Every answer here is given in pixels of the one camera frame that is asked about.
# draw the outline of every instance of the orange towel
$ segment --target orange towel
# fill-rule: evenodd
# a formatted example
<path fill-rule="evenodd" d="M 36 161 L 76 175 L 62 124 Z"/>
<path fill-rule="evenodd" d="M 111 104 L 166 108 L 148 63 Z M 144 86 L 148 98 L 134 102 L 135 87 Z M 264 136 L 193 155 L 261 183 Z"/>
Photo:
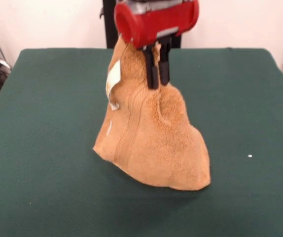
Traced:
<path fill-rule="evenodd" d="M 158 63 L 158 48 L 153 51 Z M 143 53 L 122 38 L 109 72 L 119 60 L 120 82 L 110 92 L 94 151 L 144 184 L 190 191 L 209 185 L 209 154 L 181 93 L 171 84 L 148 89 Z"/>

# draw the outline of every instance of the white wall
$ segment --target white wall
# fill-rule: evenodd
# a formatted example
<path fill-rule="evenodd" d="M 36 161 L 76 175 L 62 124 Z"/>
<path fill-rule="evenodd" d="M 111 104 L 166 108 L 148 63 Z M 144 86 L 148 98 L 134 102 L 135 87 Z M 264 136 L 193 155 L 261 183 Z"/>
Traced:
<path fill-rule="evenodd" d="M 201 0 L 183 47 L 262 47 L 283 68 L 283 0 Z M 106 46 L 102 0 L 0 0 L 0 45 L 11 64 L 24 48 Z"/>

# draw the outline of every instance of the towel label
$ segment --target towel label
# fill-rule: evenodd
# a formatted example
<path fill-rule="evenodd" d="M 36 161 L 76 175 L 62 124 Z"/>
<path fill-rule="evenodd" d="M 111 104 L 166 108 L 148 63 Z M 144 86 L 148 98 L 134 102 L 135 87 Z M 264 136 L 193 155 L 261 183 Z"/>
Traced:
<path fill-rule="evenodd" d="M 108 101 L 110 102 L 113 111 L 118 110 L 120 108 L 120 105 L 117 102 L 112 103 L 110 101 L 110 94 L 113 87 L 115 87 L 115 85 L 117 85 L 120 81 L 121 81 L 121 61 L 118 60 L 114 64 L 110 72 L 108 73 L 106 80 L 106 96 L 108 98 Z"/>

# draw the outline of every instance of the red gripper housing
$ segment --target red gripper housing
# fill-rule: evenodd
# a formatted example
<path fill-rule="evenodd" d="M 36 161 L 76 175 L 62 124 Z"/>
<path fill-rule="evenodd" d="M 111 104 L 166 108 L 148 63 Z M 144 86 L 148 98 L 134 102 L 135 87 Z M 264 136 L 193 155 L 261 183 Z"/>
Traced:
<path fill-rule="evenodd" d="M 135 48 L 154 44 L 157 39 L 169 34 L 180 36 L 191 30 L 198 21 L 198 0 L 135 14 L 126 3 L 118 3 L 115 7 L 115 24 L 126 43 Z"/>

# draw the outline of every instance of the green tablecloth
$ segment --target green tablecloth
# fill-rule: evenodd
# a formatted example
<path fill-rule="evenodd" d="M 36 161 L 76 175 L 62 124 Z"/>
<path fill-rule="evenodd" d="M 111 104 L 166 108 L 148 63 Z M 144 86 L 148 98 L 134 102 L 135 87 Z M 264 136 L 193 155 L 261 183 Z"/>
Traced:
<path fill-rule="evenodd" d="M 208 188 L 178 192 L 92 150 L 111 54 L 20 55 L 0 94 L 0 237 L 283 237 L 283 76 L 271 55 L 171 52 L 172 83 L 212 166 Z"/>

